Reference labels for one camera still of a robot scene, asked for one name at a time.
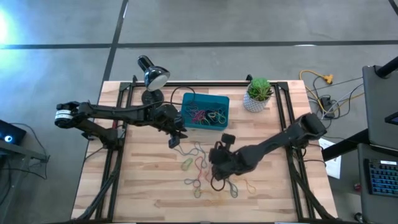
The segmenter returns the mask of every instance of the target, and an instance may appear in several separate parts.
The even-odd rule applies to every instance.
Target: wooden table
[[[288,81],[295,117],[310,112],[303,81]],[[105,82],[101,91],[99,105],[115,106],[120,82]],[[170,98],[175,87],[162,89],[165,99]],[[145,89],[135,87],[133,105],[141,105],[141,94]],[[231,150],[248,144],[257,144],[280,132],[280,121],[275,97],[268,102],[264,111],[250,113],[243,107],[245,87],[198,87],[197,93],[224,95],[230,98],[229,123],[225,133],[236,135]],[[174,102],[181,102],[183,88],[176,91]],[[282,93],[285,117],[289,117]],[[96,123],[110,128],[112,121],[97,119]],[[221,132],[190,129],[188,139],[182,140],[185,152],[198,141],[209,152]],[[152,127],[128,126],[124,147],[123,163],[116,199],[114,222],[273,222],[296,221],[292,186],[286,161],[285,149],[279,148],[266,155],[256,170],[242,176],[231,176],[239,189],[237,198],[232,198],[227,185],[222,192],[215,192],[201,177],[200,198],[193,195],[193,186],[185,185],[183,180],[195,178],[197,168],[192,164],[189,170],[180,166],[189,156],[182,156],[169,149],[169,137]],[[99,141],[88,146],[87,154],[101,147]],[[84,164],[76,195],[72,218],[78,217],[98,193],[106,150],[90,157]],[[308,147],[305,159],[322,159],[318,147]],[[330,214],[336,217],[336,209],[331,194],[325,166],[321,162],[306,162],[308,181],[312,192]],[[251,194],[246,186],[257,188]],[[303,193],[300,198],[304,214],[307,214]]]

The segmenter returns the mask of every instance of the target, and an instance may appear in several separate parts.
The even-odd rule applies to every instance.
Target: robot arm
[[[315,114],[305,114],[286,130],[258,145],[244,146],[237,151],[229,151],[235,142],[235,136],[224,134],[221,141],[210,149],[209,160],[213,164],[211,172],[216,180],[227,179],[231,174],[242,175],[253,171],[258,162],[273,150],[286,145],[303,148],[309,140],[319,139],[326,134],[326,129]]]
[[[169,148],[180,144],[180,139],[187,138],[180,112],[170,104],[155,107],[154,105],[130,106],[115,108],[112,106],[92,105],[90,103],[69,102],[57,105],[55,125],[59,128],[77,128],[83,136],[95,136],[107,147],[120,147],[120,133],[116,128],[103,128],[88,120],[89,118],[125,121],[135,126],[152,126],[171,136]]]

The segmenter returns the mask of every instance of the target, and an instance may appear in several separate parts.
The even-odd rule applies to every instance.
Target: blue keyboard
[[[398,197],[398,166],[394,161],[364,160],[369,193]]]

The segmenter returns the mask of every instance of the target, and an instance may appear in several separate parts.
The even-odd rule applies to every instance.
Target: black speaker
[[[0,120],[0,140],[19,146],[25,134],[25,130]]]

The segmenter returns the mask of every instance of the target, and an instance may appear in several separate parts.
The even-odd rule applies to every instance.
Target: teal plastic bin
[[[185,127],[224,130],[228,126],[229,98],[206,94],[185,93],[181,112]]]

